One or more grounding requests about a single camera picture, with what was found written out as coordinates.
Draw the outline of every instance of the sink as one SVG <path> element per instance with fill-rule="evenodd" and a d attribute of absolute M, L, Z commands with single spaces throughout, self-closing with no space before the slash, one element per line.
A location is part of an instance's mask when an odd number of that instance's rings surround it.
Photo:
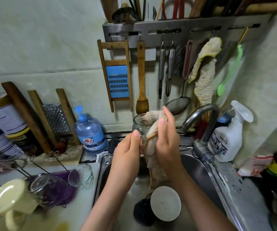
<path fill-rule="evenodd" d="M 208 165 L 204 165 L 200 160 L 193 157 L 192 149 L 186 149 L 180 151 L 181 161 L 188 174 L 198 184 L 199 187 L 208 195 L 208 197 L 214 202 L 214 204 L 226 214 L 222 205 L 221 199 L 218 195 L 217 189 L 212 181 L 212 171 Z M 109 176 L 111 160 L 113 155 L 102 155 L 99 159 L 101 164 L 100 174 L 97 182 L 96 194 L 94 203 L 99 198 L 106 180 Z M 144 199 L 147 195 L 152 193 L 153 190 L 149 190 L 150 176 L 147 164 L 143 155 L 140 158 L 140 168 L 138 176 L 129 190 L 124 203 L 119 212 L 117 221 L 113 227 L 114 231 L 144 231 L 144 230 L 197 230 L 191 215 L 184 204 L 182 204 L 182 210 L 179 217 L 171 222 L 165 222 L 157 220 L 151 227 L 147 227 L 138 223 L 133 217 L 134 205 L 141 199 Z"/>

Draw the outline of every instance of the blue grater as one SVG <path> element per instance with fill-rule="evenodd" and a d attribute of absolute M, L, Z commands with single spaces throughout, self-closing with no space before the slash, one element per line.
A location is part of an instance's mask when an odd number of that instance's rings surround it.
<path fill-rule="evenodd" d="M 105 68 L 111 97 L 129 97 L 127 66 L 106 66 Z"/>

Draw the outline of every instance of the cloth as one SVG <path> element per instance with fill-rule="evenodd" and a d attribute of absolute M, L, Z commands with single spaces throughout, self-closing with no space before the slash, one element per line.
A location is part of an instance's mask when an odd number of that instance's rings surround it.
<path fill-rule="evenodd" d="M 219 37 L 211 38 L 198 54 L 193 70 L 189 75 L 189 82 L 199 76 L 195 82 L 194 94 L 200 106 L 211 103 L 212 81 L 215 75 L 216 56 L 221 51 L 222 41 Z"/>
<path fill-rule="evenodd" d="M 155 155 L 155 146 L 158 139 L 158 121 L 160 118 L 167 120 L 167 116 L 163 111 L 150 111 L 142 117 L 145 121 L 154 123 L 146 135 L 146 142 L 143 147 L 144 158 L 150 174 L 150 189 L 159 186 L 162 182 L 169 181 L 166 173 L 159 166 Z"/>

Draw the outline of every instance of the red and white package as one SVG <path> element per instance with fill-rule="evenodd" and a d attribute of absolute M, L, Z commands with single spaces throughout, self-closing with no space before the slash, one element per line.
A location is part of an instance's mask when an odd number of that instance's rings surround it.
<path fill-rule="evenodd" d="M 273 155 L 251 157 L 244 162 L 237 173 L 245 177 L 261 177 L 260 173 L 272 163 L 272 160 Z"/>

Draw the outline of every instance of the hand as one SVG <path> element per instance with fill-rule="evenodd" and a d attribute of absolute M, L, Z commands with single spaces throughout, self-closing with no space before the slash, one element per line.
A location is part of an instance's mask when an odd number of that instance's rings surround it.
<path fill-rule="evenodd" d="M 128 134 L 115 148 L 108 182 L 128 192 L 139 172 L 142 139 L 138 130 Z"/>
<path fill-rule="evenodd" d="M 156 157 L 159 165 L 170 178 L 173 172 L 183 168 L 179 151 L 179 135 L 176 132 L 175 118 L 163 106 L 167 121 L 160 118 L 158 122 L 158 139 L 156 142 Z"/>

